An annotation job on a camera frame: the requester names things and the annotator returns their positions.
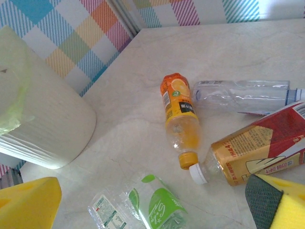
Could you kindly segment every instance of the barcode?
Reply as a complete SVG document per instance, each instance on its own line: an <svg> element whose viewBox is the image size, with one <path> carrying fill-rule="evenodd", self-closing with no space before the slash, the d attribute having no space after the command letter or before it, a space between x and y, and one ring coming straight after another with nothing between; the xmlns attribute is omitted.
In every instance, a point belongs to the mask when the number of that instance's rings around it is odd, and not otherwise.
<svg viewBox="0 0 305 229"><path fill-rule="evenodd" d="M221 80L207 80L207 81L200 81L199 85L212 85L212 84L221 84L222 81Z"/></svg>
<svg viewBox="0 0 305 229"><path fill-rule="evenodd" d="M294 110L305 119L305 103L295 106Z"/></svg>
<svg viewBox="0 0 305 229"><path fill-rule="evenodd" d="M163 103L164 103L164 107L166 108L168 104L171 103L170 101L170 97L168 95L168 91L164 93L163 95Z"/></svg>
<svg viewBox="0 0 305 229"><path fill-rule="evenodd" d="M99 200L99 202L97 202L97 203L95 204L95 208L99 208L104 200L105 200L105 199L102 197L102 198Z"/></svg>

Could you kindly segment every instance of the orange bottle cap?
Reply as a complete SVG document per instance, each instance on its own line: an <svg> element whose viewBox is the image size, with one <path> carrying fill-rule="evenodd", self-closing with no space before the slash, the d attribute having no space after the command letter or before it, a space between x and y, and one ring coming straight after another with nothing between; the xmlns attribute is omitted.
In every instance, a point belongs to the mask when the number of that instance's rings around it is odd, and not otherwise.
<svg viewBox="0 0 305 229"><path fill-rule="evenodd" d="M185 152L179 155L180 167L188 170L190 166L198 163L198 155L195 152Z"/></svg>

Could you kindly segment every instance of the orange juice bottle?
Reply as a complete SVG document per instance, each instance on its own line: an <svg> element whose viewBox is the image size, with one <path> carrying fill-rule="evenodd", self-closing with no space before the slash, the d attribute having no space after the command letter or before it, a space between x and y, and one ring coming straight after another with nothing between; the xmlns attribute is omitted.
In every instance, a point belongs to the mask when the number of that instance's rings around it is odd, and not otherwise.
<svg viewBox="0 0 305 229"><path fill-rule="evenodd" d="M190 86L185 77L174 73L164 77L160 86L166 113L166 136L179 153L182 169L198 163L201 128L190 97Z"/></svg>

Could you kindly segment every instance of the colorful checkered wall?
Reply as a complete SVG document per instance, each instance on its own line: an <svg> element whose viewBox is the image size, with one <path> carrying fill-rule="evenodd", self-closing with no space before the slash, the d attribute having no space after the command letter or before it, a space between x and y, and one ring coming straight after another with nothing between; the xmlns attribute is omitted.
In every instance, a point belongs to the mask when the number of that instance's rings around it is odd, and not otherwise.
<svg viewBox="0 0 305 229"><path fill-rule="evenodd" d="M5 25L81 96L132 39L106 0L0 0Z"/></svg>
<svg viewBox="0 0 305 229"><path fill-rule="evenodd" d="M26 161L20 160L18 165L14 167L16 170L20 170L20 168L25 164ZM0 164L0 178L8 171L10 167Z"/></svg>
<svg viewBox="0 0 305 229"><path fill-rule="evenodd" d="M305 17L304 0L115 0L139 28Z"/></svg>

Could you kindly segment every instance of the plastic bag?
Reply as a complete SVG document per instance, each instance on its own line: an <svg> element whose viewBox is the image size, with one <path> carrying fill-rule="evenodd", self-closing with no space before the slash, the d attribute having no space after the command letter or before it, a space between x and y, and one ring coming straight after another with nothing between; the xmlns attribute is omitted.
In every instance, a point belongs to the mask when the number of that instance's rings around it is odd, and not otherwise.
<svg viewBox="0 0 305 229"><path fill-rule="evenodd" d="M186 210L155 175L136 174L125 189L105 189L88 206L98 228L189 228Z"/></svg>
<svg viewBox="0 0 305 229"><path fill-rule="evenodd" d="M8 26L0 30L0 135L18 128L23 116L25 97L32 75L32 64L26 47Z"/></svg>

